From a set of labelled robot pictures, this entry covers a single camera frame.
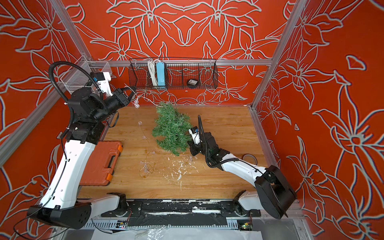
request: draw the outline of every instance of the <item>metal rail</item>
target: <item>metal rail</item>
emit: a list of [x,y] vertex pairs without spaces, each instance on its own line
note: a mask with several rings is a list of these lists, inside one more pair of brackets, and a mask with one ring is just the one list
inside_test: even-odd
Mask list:
[[[111,67],[129,67],[130,61],[107,61]],[[164,63],[173,63],[173,64],[181,64],[181,63],[207,63],[209,60],[199,60],[199,59],[191,59],[191,60],[162,60]],[[102,68],[106,61],[88,61],[90,67]],[[147,63],[145,60],[132,61],[132,63]],[[272,63],[271,58],[267,59],[218,59],[216,60],[217,66],[269,66]]]

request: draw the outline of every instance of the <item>white cable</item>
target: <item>white cable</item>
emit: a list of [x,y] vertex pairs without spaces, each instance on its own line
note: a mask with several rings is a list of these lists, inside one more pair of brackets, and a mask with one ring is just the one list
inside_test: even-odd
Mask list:
[[152,85],[157,86],[157,79],[156,79],[156,74],[155,74],[155,61],[153,60],[148,60],[148,71],[149,74],[151,75],[152,79]]
[[133,91],[132,88],[131,88],[130,86],[126,86],[126,87],[128,87],[128,88],[133,92],[133,94],[135,94],[135,95],[137,96],[137,99],[136,99],[137,101],[139,101],[139,98],[144,98],[144,99],[147,99],[148,101],[150,101],[151,103],[153,103],[154,105],[156,105],[156,106],[158,106],[158,107],[161,107],[161,108],[164,107],[164,106],[160,106],[160,105],[155,104],[155,103],[152,102],[149,98],[146,98],[146,97],[137,95],[137,94],[135,93],[135,91]]

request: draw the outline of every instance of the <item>orange toolbox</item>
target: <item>orange toolbox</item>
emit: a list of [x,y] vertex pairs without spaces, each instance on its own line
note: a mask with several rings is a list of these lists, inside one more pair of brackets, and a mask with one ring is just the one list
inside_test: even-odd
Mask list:
[[121,152],[122,144],[119,141],[98,142],[85,166],[80,185],[107,186]]

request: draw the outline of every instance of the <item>black cable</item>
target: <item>black cable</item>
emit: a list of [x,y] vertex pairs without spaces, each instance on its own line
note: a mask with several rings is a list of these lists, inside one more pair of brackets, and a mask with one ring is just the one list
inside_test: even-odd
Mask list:
[[78,66],[74,63],[67,62],[67,61],[57,61],[57,62],[52,63],[49,66],[48,76],[49,76],[49,79],[50,79],[52,85],[55,87],[56,91],[60,94],[60,96],[64,99],[65,102],[68,101],[68,98],[64,95],[62,90],[59,88],[59,86],[57,85],[55,78],[53,76],[53,70],[55,69],[55,67],[57,67],[59,65],[68,65],[68,66],[77,68],[79,71],[84,73],[88,77],[88,79],[92,82],[92,84],[96,87],[97,91],[100,94],[100,98],[103,99],[103,92],[101,91],[100,86],[96,83],[96,81],[91,77],[91,75],[87,71],[85,71],[83,68],[81,68],[80,66]]
[[107,124],[108,124],[108,127],[114,127],[115,125],[116,125],[116,123],[118,122],[118,120],[119,120],[119,112],[114,112],[113,114],[112,114],[112,116],[114,116],[115,114],[118,114],[118,116],[116,117],[116,120],[115,120],[115,123],[111,126],[110,124],[109,124],[109,122],[107,121]]
[[[56,236],[58,236],[58,235],[60,235],[60,234],[63,234],[66,230],[68,230],[68,228],[65,229],[64,231],[62,231],[61,233],[58,233],[58,234],[56,234],[56,235],[53,235],[53,236],[51,236],[51,237],[49,237],[49,238],[38,239],[38,240],[48,240],[48,239],[54,238],[54,237],[56,237]],[[16,232],[16,233],[19,235],[19,237],[22,237],[22,238],[24,238],[24,239],[28,239],[28,240],[36,240],[36,238],[27,238],[27,237],[25,237],[25,236],[23,236],[23,235],[20,235],[18,232]]]
[[208,165],[208,166],[211,167],[211,168],[215,168],[215,167],[217,167],[219,165],[222,165],[222,164],[224,164],[226,162],[236,162],[236,161],[239,161],[239,160],[240,159],[238,159],[238,158],[229,158],[229,159],[223,160],[221,162],[218,162],[215,165]]
[[252,164],[250,164],[249,162],[246,162],[246,161],[241,160],[241,159],[239,159],[239,161],[241,161],[241,162],[243,162],[243,163],[245,163],[245,164],[248,164],[249,166],[253,167],[255,170],[259,171],[259,172],[263,175],[263,173],[262,173],[259,169],[257,169],[257,168],[255,168],[254,166],[252,166]]
[[[49,69],[48,69],[48,76],[49,76],[49,80],[51,81],[53,87],[56,89],[56,91],[59,93],[59,95],[61,96],[62,99],[64,99],[64,101],[66,103],[68,103],[68,98],[67,96],[65,96],[65,94],[63,93],[63,91],[59,88],[59,86],[57,85],[56,81],[55,81],[55,77],[53,75],[53,70],[55,69],[55,67],[59,66],[59,65],[68,65],[68,66],[71,66],[71,67],[74,67],[74,68],[77,68],[79,71],[81,71],[82,73],[84,73],[88,79],[92,82],[92,84],[96,87],[97,91],[99,92],[100,94],[100,97],[101,99],[103,99],[103,92],[101,91],[101,88],[100,86],[96,83],[96,81],[89,75],[89,73],[87,73],[87,71],[85,71],[83,68],[81,68],[80,66],[74,64],[74,63],[71,63],[71,62],[67,62],[67,61],[57,61],[57,62],[54,62],[52,63],[50,66],[49,66]],[[68,106],[69,110],[70,110],[70,120],[68,122],[68,126],[67,128],[64,130],[63,134],[60,136],[61,139],[63,139],[65,137],[65,135],[68,133],[73,121],[74,121],[74,112],[73,112],[73,109]]]
[[99,228],[96,226],[96,224],[93,222],[93,219],[91,219],[91,221],[92,221],[92,224],[95,226],[95,228],[97,228],[97,230],[99,230],[99,231],[101,231],[101,232],[103,232],[103,233],[112,234],[111,232],[104,232],[104,231],[102,231],[101,229],[99,229]]
[[61,138],[61,148],[63,149],[65,159],[67,160],[67,153],[65,152],[64,145],[63,145],[63,139]]
[[[65,170],[66,165],[67,165],[67,157],[66,157],[66,154],[65,154],[65,163],[64,163],[63,171],[61,172],[60,177],[59,177],[59,180],[57,181],[57,184],[56,184],[55,188],[53,189],[53,193],[51,194],[51,196],[50,196],[50,198],[48,199],[48,201],[47,201],[44,205],[42,205],[38,210],[36,210],[34,213],[31,213],[30,215],[28,215],[28,216],[26,216],[25,218],[21,219],[19,222],[17,222],[17,223],[13,226],[13,231],[14,231],[17,235],[19,235],[19,237],[22,237],[22,238],[27,239],[27,240],[34,240],[34,239],[32,239],[32,238],[27,238],[27,237],[21,235],[18,231],[16,231],[16,226],[17,226],[19,223],[21,223],[22,221],[24,221],[25,219],[29,218],[29,217],[32,216],[33,214],[35,214],[35,213],[37,213],[38,211],[40,211],[43,207],[45,207],[45,206],[49,203],[49,201],[51,200],[51,197],[53,196],[53,194],[54,194],[55,191],[56,191],[57,186],[59,185],[59,182],[60,182],[60,180],[61,180],[61,177],[63,176],[63,173],[64,173],[64,170]],[[62,231],[62,232],[59,233],[59,234],[56,234],[55,236],[52,236],[52,237],[49,237],[49,238],[45,238],[45,239],[40,239],[40,240],[48,240],[48,239],[51,239],[51,238],[53,238],[53,237],[56,237],[56,236],[62,234],[62,233],[65,232],[66,230]]]

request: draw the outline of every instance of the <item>blue power strip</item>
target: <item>blue power strip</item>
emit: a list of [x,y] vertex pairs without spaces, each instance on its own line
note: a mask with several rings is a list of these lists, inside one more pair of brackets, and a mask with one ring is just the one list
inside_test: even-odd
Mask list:
[[159,86],[166,85],[165,72],[164,72],[164,63],[156,63],[157,71],[157,84]]

